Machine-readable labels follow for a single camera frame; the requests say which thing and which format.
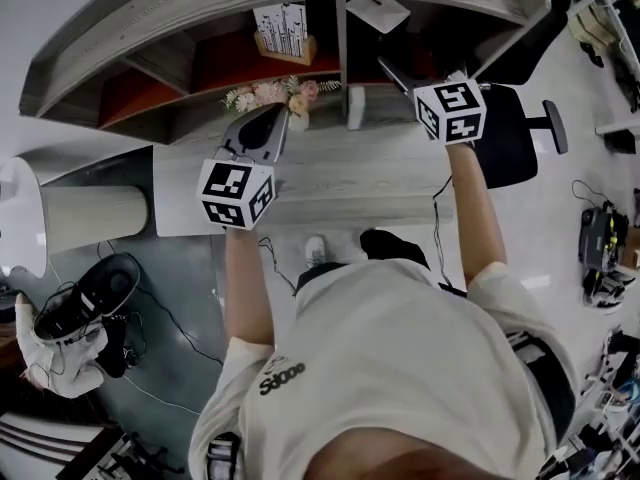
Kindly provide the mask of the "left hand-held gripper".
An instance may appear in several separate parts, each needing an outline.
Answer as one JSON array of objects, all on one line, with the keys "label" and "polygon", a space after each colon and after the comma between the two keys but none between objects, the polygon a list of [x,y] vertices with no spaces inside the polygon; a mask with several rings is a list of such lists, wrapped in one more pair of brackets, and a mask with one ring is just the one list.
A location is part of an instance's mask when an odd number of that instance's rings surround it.
[{"label": "left hand-held gripper", "polygon": [[235,119],[213,157],[203,161],[196,196],[206,220],[223,228],[252,230],[276,198],[276,163],[286,142],[289,110],[260,106]]}]

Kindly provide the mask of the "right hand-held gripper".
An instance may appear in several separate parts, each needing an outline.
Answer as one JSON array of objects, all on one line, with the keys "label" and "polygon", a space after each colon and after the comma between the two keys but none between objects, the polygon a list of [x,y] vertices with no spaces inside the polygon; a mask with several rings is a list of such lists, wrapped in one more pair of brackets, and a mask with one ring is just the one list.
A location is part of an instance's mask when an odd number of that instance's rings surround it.
[{"label": "right hand-held gripper", "polygon": [[478,83],[463,70],[451,72],[443,83],[419,87],[418,80],[389,59],[379,56],[377,60],[399,91],[414,102],[416,119],[431,140],[450,146],[482,138],[487,107]]}]

